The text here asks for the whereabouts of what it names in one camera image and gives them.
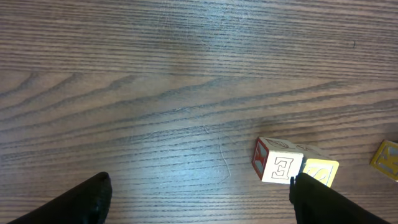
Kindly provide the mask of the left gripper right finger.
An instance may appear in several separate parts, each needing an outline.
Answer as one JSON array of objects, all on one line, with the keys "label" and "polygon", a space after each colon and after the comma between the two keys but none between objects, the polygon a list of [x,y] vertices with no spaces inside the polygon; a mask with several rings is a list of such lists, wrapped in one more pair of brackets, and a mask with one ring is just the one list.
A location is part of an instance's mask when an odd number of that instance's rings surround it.
[{"label": "left gripper right finger", "polygon": [[297,224],[389,224],[305,173],[290,178]]}]

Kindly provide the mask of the wooden letter B block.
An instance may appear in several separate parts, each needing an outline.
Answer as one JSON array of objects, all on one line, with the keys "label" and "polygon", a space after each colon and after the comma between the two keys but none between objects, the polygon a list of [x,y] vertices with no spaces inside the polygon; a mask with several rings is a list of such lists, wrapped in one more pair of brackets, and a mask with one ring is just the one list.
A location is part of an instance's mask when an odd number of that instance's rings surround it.
[{"label": "wooden letter B block", "polygon": [[397,182],[397,143],[383,140],[371,159],[370,166]]}]

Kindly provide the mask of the yellow block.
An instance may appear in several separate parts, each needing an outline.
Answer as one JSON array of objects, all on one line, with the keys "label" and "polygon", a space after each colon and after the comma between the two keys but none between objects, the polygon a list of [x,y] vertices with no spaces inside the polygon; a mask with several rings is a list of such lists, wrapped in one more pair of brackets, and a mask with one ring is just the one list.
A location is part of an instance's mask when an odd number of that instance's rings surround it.
[{"label": "yellow block", "polygon": [[339,162],[329,158],[322,149],[316,146],[297,144],[296,148],[303,153],[300,172],[331,187],[339,168]]}]

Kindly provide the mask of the wooden letter E block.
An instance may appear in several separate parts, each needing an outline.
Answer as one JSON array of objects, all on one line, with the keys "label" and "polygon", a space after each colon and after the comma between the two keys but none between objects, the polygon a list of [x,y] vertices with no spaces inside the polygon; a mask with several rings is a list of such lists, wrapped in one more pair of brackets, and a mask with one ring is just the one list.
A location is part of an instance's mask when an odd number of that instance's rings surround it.
[{"label": "wooden letter E block", "polygon": [[252,166],[262,182],[290,184],[301,168],[303,152],[290,141],[258,137]]}]

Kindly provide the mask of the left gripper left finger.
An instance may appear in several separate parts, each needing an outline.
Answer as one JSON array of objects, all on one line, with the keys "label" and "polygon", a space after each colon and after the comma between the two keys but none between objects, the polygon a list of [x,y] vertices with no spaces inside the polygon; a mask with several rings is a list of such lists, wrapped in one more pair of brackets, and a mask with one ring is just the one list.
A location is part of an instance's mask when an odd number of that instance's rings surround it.
[{"label": "left gripper left finger", "polygon": [[9,224],[103,224],[111,198],[110,176],[100,172]]}]

